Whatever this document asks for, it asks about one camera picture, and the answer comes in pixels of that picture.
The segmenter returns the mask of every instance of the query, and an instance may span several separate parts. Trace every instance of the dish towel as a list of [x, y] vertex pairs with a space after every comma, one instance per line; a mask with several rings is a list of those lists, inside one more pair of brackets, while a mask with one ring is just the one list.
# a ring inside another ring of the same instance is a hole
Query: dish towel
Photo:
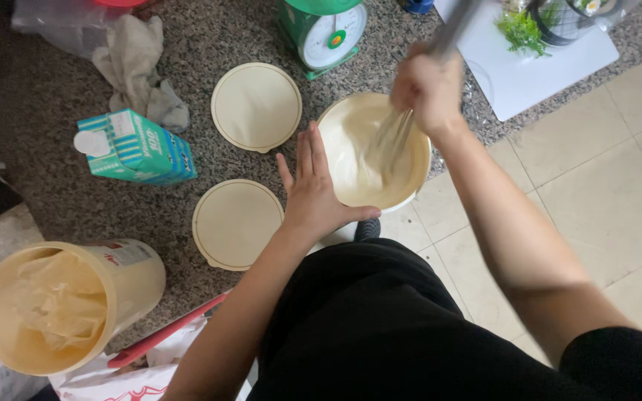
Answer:
[[161, 80], [155, 65], [163, 53], [163, 22], [121, 16], [108, 28], [108, 47], [94, 50], [93, 62], [113, 87], [111, 113], [130, 108], [179, 133], [190, 125], [188, 106], [175, 95], [170, 80]]

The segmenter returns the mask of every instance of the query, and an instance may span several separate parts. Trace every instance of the milk carton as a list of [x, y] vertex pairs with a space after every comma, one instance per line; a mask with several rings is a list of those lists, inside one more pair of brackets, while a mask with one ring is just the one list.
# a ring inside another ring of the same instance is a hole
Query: milk carton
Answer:
[[94, 176], [169, 186], [197, 177], [190, 144], [129, 108], [78, 122]]

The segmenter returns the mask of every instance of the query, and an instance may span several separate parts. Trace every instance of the granite countertop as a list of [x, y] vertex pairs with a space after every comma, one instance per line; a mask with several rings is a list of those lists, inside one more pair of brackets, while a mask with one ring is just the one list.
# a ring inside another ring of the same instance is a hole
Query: granite countertop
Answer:
[[[233, 178], [255, 180], [285, 204], [274, 152], [294, 160], [295, 141], [267, 154], [236, 148], [215, 129], [210, 97], [231, 68], [247, 62], [271, 63], [295, 79], [303, 97], [301, 127], [334, 101], [353, 93], [389, 93], [397, 61], [408, 43], [427, 39], [440, 18], [404, 13], [395, 0], [367, 0], [368, 25], [360, 52], [315, 81], [307, 81], [283, 48], [271, 1], [167, 0], [161, 13], [165, 50], [158, 72], [170, 78], [190, 105], [191, 125], [180, 136], [190, 142], [199, 178], [170, 188], [144, 186], [92, 176], [72, 138], [76, 121], [107, 112], [112, 89], [89, 61], [53, 48], [36, 36], [9, 33], [0, 51], [1, 149], [6, 179], [23, 196], [49, 241], [85, 243], [135, 238], [152, 246], [165, 262], [167, 287], [160, 304], [113, 338], [117, 351], [234, 287], [242, 277], [209, 267], [191, 232], [200, 197]], [[642, 5], [611, 32], [620, 59], [517, 117], [500, 123], [478, 89], [467, 99], [467, 116], [477, 136], [489, 145], [533, 123], [569, 101], [642, 62]], [[477, 87], [469, 72], [467, 83]], [[444, 169], [433, 160], [431, 176]]]

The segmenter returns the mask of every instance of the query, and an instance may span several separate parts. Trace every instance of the white cutting board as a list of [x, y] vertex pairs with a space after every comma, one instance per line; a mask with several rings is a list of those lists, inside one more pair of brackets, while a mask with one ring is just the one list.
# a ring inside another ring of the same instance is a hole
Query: white cutting board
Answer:
[[[435, 0], [443, 21], [455, 2]], [[595, 26], [566, 47], [547, 47], [552, 57], [536, 59], [529, 53], [510, 53], [507, 49], [511, 44], [495, 26], [501, 14], [498, 2], [486, 1], [457, 44], [500, 121], [509, 120], [619, 58], [609, 35]]]

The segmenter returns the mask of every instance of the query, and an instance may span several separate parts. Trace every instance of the person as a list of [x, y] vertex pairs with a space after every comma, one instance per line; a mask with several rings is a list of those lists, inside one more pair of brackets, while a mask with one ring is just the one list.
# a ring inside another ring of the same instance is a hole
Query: person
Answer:
[[[380, 210], [342, 205], [317, 125], [296, 177], [277, 155], [286, 216], [182, 359], [166, 400], [642, 399], [642, 331], [602, 295], [556, 228], [494, 162], [459, 112], [461, 59], [415, 45], [391, 101], [447, 162], [489, 272], [549, 368], [468, 322], [427, 263], [373, 235]], [[355, 242], [307, 256], [360, 223]]]

